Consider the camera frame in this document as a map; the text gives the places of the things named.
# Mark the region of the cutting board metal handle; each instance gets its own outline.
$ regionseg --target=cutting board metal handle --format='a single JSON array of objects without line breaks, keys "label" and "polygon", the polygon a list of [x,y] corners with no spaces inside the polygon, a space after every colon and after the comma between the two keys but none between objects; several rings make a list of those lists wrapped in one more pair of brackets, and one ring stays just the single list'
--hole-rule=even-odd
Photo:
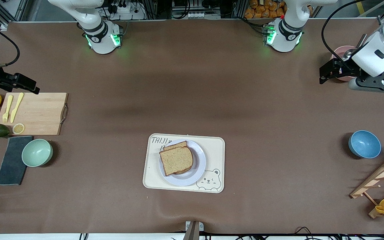
[{"label": "cutting board metal handle", "polygon": [[68,110],[69,110],[69,108],[67,107],[67,102],[65,102],[64,108],[63,108],[63,113],[61,115],[62,117],[61,117],[61,120],[60,120],[60,124],[63,124],[63,122],[66,120]]}]

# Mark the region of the metal spoon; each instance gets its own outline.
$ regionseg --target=metal spoon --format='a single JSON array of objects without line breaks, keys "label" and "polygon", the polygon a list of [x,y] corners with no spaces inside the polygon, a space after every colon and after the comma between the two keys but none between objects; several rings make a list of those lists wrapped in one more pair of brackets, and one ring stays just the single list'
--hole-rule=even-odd
[{"label": "metal spoon", "polygon": [[359,40],[358,44],[356,45],[356,48],[351,48],[351,49],[347,50],[345,53],[343,53],[342,60],[346,61],[346,60],[350,59],[352,54],[354,52],[356,52],[356,50],[362,46],[366,37],[367,37],[367,34],[363,34],[361,36],[361,39]]}]

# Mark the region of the bread slice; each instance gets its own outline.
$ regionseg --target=bread slice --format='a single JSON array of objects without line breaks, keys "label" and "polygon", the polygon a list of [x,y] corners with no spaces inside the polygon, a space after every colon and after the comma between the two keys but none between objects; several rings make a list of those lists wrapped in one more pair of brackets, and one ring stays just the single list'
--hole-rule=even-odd
[{"label": "bread slice", "polygon": [[170,149],[173,149],[173,148],[176,148],[176,147],[181,147],[181,146],[188,146],[188,145],[186,144],[186,141],[183,141],[183,142],[171,145],[171,146],[164,147],[164,151],[167,151],[167,150],[170,150]]},{"label": "bread slice", "polygon": [[166,176],[174,173],[185,173],[193,165],[192,152],[186,146],[162,151],[160,156]]}]

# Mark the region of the tabletop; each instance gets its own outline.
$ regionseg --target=tabletop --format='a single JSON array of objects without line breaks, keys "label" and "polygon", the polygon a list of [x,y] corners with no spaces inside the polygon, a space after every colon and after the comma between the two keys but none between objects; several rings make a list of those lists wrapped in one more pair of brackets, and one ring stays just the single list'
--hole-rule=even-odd
[{"label": "tabletop", "polygon": [[[90,50],[75,23],[9,24],[21,53],[6,71],[67,92],[70,111],[60,136],[35,137],[54,146],[49,165],[0,186],[0,233],[173,232],[188,220],[213,233],[384,233],[384,218],[367,215],[372,203],[348,196],[384,162],[384,94],[319,84],[330,56],[323,23],[309,20],[300,44],[278,53],[240,20],[132,22],[108,55]],[[326,39],[355,45],[376,28],[332,20]],[[0,62],[14,57],[0,36]],[[347,149],[361,129],[380,139],[377,158]],[[145,188],[153,133],[223,138],[224,190]]]}]

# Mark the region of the round plate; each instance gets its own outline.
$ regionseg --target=round plate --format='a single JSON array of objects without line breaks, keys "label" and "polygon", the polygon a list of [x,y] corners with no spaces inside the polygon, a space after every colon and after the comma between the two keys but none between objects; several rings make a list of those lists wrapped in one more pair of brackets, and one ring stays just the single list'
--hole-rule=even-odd
[{"label": "round plate", "polygon": [[160,157],[161,175],[163,176],[164,179],[166,179],[167,182],[180,187],[189,186],[194,184],[196,181],[198,181],[198,179],[200,179],[204,174],[205,166],[207,164],[204,151],[198,145],[198,143],[195,143],[194,141],[179,139],[179,140],[172,141],[166,146],[171,146],[177,143],[181,143],[183,141],[186,141],[186,144],[188,148],[191,150],[192,157],[193,157],[192,168],[189,171],[182,174],[172,174],[172,175],[165,176],[163,163]]}]

